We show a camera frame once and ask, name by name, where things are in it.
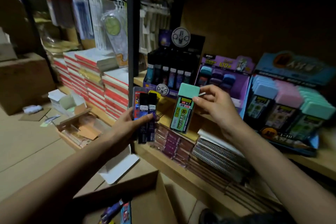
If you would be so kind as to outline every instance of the tile floor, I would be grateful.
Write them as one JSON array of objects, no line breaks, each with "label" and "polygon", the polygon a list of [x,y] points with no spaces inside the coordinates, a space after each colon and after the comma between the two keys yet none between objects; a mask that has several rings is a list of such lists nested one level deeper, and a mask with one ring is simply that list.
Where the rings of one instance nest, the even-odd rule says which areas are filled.
[{"label": "tile floor", "polygon": [[[22,113],[7,116],[0,109],[0,201],[75,153],[59,138],[54,127],[54,124],[67,119],[66,116],[61,115],[53,124],[40,127],[46,118],[57,114],[55,109],[51,109],[41,121],[20,121]],[[151,164],[141,159],[119,182],[154,170]],[[206,206],[165,175],[163,179],[178,222],[197,224],[198,216]],[[77,195],[107,186],[96,174]]]}]

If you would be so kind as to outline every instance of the round logo sign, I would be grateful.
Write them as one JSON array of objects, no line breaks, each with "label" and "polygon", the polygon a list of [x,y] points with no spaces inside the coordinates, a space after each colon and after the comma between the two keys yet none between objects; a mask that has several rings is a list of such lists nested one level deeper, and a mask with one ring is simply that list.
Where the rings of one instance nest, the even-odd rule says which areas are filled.
[{"label": "round logo sign", "polygon": [[158,93],[160,93],[161,95],[165,96],[165,95],[168,94],[169,89],[168,89],[167,85],[159,84],[158,86],[156,86],[156,91]]},{"label": "round logo sign", "polygon": [[171,34],[171,39],[177,47],[185,47],[190,43],[190,33],[185,28],[178,27]]}]

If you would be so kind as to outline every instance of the right hand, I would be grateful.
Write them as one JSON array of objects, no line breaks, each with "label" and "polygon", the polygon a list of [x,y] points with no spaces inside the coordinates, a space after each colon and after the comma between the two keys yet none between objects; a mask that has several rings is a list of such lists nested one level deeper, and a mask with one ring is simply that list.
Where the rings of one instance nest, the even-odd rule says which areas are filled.
[{"label": "right hand", "polygon": [[223,135],[231,139],[233,133],[246,126],[239,116],[232,99],[228,93],[214,85],[201,87],[202,97],[194,97],[195,104],[207,111],[220,126]]}]

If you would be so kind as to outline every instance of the green circular item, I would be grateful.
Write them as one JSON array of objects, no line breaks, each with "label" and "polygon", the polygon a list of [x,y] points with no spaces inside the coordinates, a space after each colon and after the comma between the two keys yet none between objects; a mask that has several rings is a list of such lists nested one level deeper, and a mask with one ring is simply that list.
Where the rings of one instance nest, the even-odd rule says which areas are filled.
[{"label": "green circular item", "polygon": [[120,22],[116,17],[109,16],[105,18],[105,27],[110,35],[118,35],[120,33]]}]

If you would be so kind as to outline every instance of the purple display box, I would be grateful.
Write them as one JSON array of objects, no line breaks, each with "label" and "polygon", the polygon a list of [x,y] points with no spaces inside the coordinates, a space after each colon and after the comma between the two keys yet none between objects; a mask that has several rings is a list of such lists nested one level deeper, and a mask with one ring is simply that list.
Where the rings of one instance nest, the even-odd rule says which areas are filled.
[{"label": "purple display box", "polygon": [[143,82],[142,86],[148,88],[149,90],[154,90],[160,93],[162,96],[172,99],[177,99],[177,96],[179,94],[178,91],[169,89],[168,86],[166,86],[165,84],[154,85],[149,84],[147,82]]},{"label": "purple display box", "polygon": [[[229,90],[229,94],[232,98],[240,100],[240,108],[238,112],[241,113],[244,108],[244,102],[248,94],[250,76],[254,69],[254,63],[250,57],[238,56],[237,59],[230,59],[217,55],[205,54],[202,58],[202,63],[199,66],[197,77],[195,80],[196,86],[201,86],[198,84],[201,74],[202,67],[211,67],[212,73],[218,72],[217,74],[230,74],[235,76],[236,80]],[[208,75],[207,85],[210,84],[210,79],[212,75]]]}]

